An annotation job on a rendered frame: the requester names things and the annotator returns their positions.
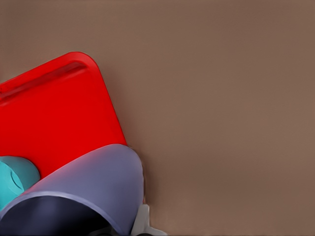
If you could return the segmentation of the teal bowl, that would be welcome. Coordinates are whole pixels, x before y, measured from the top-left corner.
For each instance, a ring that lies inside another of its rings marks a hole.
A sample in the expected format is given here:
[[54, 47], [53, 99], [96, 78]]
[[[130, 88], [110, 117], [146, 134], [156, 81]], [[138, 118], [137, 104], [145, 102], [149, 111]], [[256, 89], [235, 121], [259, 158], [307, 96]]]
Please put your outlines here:
[[31, 161], [0, 156], [0, 211], [39, 180], [40, 173]]

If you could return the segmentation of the purple cup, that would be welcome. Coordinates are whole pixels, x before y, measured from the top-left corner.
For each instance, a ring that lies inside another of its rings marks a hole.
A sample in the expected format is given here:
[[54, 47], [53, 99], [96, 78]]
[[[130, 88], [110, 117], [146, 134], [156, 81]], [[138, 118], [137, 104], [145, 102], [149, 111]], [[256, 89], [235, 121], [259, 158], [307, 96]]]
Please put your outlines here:
[[0, 211], [0, 236], [129, 235], [143, 202], [141, 160], [107, 145], [69, 162]]

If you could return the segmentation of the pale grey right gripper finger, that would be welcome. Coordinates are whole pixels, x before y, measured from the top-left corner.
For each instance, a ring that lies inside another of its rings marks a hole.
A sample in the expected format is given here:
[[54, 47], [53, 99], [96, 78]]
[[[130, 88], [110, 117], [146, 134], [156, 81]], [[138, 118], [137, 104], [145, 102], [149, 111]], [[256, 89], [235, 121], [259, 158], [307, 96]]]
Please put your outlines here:
[[147, 204], [139, 207], [130, 234], [132, 236], [168, 236], [167, 233], [150, 225], [150, 207]]

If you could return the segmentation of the red plastic tray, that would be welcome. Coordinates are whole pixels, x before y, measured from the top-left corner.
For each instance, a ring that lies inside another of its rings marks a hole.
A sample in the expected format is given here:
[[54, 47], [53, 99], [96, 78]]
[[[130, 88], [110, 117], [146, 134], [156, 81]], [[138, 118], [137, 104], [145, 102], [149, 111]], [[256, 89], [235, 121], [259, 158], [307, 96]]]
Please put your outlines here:
[[0, 156], [45, 177], [109, 144], [126, 144], [97, 63], [70, 52], [0, 84]]

